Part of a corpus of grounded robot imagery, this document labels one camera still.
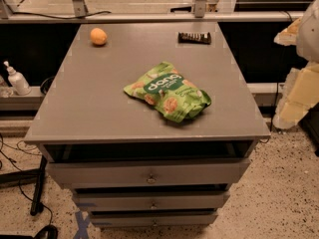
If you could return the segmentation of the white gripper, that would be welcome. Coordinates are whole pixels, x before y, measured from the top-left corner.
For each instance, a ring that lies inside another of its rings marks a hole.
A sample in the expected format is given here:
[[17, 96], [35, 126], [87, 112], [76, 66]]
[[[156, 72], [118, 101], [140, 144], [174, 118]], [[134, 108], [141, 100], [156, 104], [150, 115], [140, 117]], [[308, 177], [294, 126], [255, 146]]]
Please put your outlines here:
[[308, 63], [301, 70], [292, 68], [284, 83], [273, 124], [280, 129], [290, 129], [319, 103], [319, 0], [312, 2], [302, 19], [296, 19], [279, 32], [274, 42], [296, 45], [300, 57], [316, 62]]

